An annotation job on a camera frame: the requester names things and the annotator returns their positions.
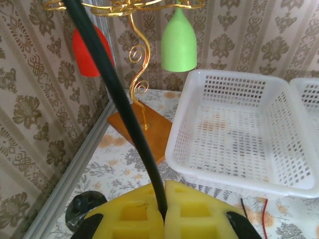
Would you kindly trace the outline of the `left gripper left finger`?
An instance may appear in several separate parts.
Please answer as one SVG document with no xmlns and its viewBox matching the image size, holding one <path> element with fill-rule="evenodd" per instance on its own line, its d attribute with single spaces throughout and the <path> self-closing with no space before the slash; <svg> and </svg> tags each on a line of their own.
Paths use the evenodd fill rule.
<svg viewBox="0 0 319 239">
<path fill-rule="evenodd" d="M 164 221 L 151 183 L 88 212 L 75 239 L 163 239 Z"/>
</svg>

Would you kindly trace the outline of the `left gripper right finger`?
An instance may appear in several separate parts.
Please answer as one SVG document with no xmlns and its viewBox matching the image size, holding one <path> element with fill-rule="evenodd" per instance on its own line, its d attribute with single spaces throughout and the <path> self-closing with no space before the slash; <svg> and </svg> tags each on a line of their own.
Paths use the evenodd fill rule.
<svg viewBox="0 0 319 239">
<path fill-rule="evenodd" d="M 242 210 L 180 182 L 164 183 L 166 239 L 260 239 Z"/>
</svg>

